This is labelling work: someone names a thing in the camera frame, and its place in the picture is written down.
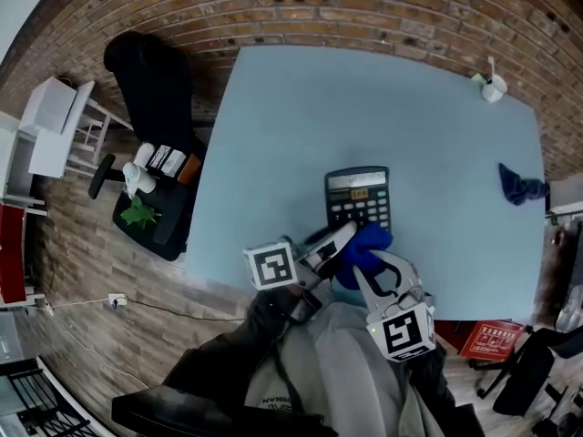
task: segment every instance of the small white object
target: small white object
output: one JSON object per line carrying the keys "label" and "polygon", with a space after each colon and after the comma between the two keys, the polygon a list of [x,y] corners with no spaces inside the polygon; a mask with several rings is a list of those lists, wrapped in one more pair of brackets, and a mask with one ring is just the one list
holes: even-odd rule
{"label": "small white object", "polygon": [[41,128],[60,135],[76,95],[75,89],[48,78],[28,98],[19,129],[32,136]]}
{"label": "small white object", "polygon": [[506,92],[508,92],[508,86],[504,79],[499,75],[494,75],[482,88],[482,97],[492,104],[500,100]]}
{"label": "small white object", "polygon": [[173,150],[162,166],[162,173],[164,173],[164,175],[167,177],[174,178],[176,173],[179,171],[179,168],[184,163],[185,158],[186,155],[183,152],[180,152],[179,150]]}
{"label": "small white object", "polygon": [[146,168],[146,165],[154,155],[155,150],[156,148],[153,145],[151,145],[149,142],[145,142],[139,147],[138,152],[136,152],[136,158],[134,158],[134,163],[138,167]]}
{"label": "small white object", "polygon": [[488,57],[488,63],[492,67],[492,77],[494,77],[496,75],[496,71],[494,70],[494,57],[493,56]]}
{"label": "small white object", "polygon": [[251,283],[257,290],[270,290],[298,282],[292,247],[287,241],[245,249],[243,255]]}
{"label": "small white object", "polygon": [[128,185],[128,193],[135,194],[136,189],[140,189],[146,194],[151,193],[156,188],[156,180],[145,168],[137,166],[133,162],[128,162],[122,168]]}
{"label": "small white object", "polygon": [[45,310],[48,312],[48,315],[51,317],[55,317],[55,310],[51,306],[51,303],[45,300]]}
{"label": "small white object", "polygon": [[109,304],[113,306],[114,301],[118,302],[118,306],[126,306],[128,304],[128,297],[123,293],[109,293]]}
{"label": "small white object", "polygon": [[160,168],[160,165],[162,164],[162,160],[164,160],[164,158],[166,158],[166,156],[169,154],[169,152],[170,152],[170,147],[160,146],[158,148],[158,150],[156,151],[156,154],[152,158],[151,163],[149,165],[153,168]]}

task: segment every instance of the red box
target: red box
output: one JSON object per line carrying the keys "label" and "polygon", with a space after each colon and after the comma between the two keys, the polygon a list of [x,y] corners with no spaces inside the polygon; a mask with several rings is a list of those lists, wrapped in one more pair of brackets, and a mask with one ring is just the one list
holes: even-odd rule
{"label": "red box", "polygon": [[459,354],[477,360],[505,361],[523,329],[522,325],[502,320],[479,320]]}

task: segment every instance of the red cabinet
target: red cabinet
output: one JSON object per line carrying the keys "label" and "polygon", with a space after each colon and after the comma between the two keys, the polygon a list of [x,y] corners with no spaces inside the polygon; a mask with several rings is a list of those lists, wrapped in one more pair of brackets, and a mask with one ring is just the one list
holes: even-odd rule
{"label": "red cabinet", "polygon": [[22,259],[25,212],[0,205],[0,294],[4,303],[26,300]]}

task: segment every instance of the brick wall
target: brick wall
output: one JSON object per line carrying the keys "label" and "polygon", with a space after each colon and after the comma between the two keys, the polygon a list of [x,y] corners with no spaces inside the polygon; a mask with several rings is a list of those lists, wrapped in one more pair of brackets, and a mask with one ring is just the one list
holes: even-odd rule
{"label": "brick wall", "polygon": [[134,29],[191,57],[194,115],[212,117],[240,46],[346,47],[404,56],[464,76],[495,57],[511,95],[532,105],[547,177],[583,170],[583,11],[578,0],[45,0],[0,69],[0,109],[19,116],[51,75],[97,81],[123,108],[102,64]]}

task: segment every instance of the white cup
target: white cup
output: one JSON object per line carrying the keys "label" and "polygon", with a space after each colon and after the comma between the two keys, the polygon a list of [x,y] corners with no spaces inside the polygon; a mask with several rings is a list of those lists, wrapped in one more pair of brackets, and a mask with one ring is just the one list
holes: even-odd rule
{"label": "white cup", "polygon": [[145,168],[139,167],[132,162],[128,162],[123,167],[128,193],[135,194],[136,189],[141,189],[146,194],[151,193],[156,187],[156,180]]}
{"label": "white cup", "polygon": [[136,153],[136,158],[134,158],[134,163],[138,167],[146,168],[148,161],[154,155],[156,149],[149,142],[143,143]]}
{"label": "white cup", "polygon": [[506,92],[508,92],[508,86],[499,75],[493,75],[492,79],[482,87],[482,97],[490,104],[500,100]]}

